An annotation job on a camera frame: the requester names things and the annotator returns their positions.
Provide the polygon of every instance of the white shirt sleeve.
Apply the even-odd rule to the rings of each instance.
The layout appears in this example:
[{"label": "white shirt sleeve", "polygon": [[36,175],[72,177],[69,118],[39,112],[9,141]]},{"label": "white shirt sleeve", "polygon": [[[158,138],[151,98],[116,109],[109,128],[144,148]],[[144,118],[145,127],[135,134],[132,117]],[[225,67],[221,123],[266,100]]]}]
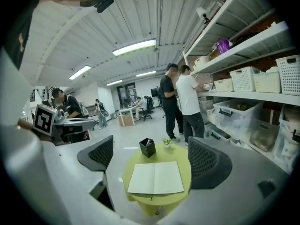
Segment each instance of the white shirt sleeve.
[{"label": "white shirt sleeve", "polygon": [[192,86],[192,88],[196,88],[199,85],[196,79],[191,75],[189,76],[189,83]]}]

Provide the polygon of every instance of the small potted plant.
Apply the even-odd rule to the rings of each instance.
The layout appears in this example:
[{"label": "small potted plant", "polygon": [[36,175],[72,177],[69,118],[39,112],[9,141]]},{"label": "small potted plant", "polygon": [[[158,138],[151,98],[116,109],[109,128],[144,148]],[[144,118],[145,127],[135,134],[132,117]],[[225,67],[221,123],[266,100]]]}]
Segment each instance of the small potted plant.
[{"label": "small potted plant", "polygon": [[171,139],[170,138],[164,138],[162,139],[163,143],[164,143],[164,147],[165,148],[169,148],[170,147],[170,143],[171,143]]}]

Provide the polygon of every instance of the purple container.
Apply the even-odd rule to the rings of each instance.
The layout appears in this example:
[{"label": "purple container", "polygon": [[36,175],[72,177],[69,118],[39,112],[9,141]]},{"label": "purple container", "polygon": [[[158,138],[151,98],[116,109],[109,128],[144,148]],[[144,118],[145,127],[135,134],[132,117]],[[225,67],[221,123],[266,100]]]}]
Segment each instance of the purple container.
[{"label": "purple container", "polygon": [[219,50],[220,54],[227,52],[230,49],[228,40],[226,39],[218,40],[217,49]]}]

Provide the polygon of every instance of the sneaker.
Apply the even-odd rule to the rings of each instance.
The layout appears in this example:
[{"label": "sneaker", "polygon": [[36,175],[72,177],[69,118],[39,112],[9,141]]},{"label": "sneaker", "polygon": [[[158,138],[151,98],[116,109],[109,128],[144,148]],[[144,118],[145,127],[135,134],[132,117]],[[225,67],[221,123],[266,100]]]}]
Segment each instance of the sneaker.
[{"label": "sneaker", "polygon": [[171,138],[172,142],[178,143],[180,141],[179,138],[175,137],[175,138]]}]

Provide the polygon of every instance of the black pen holder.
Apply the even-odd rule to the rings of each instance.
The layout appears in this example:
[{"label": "black pen holder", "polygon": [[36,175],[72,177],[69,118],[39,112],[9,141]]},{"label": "black pen holder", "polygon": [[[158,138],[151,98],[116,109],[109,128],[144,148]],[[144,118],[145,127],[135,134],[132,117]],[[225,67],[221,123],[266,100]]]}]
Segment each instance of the black pen holder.
[{"label": "black pen holder", "polygon": [[144,140],[140,141],[139,144],[140,144],[142,154],[150,158],[154,153],[156,153],[156,149],[155,149],[154,141],[150,142],[147,145],[148,140],[149,138],[145,138]]}]

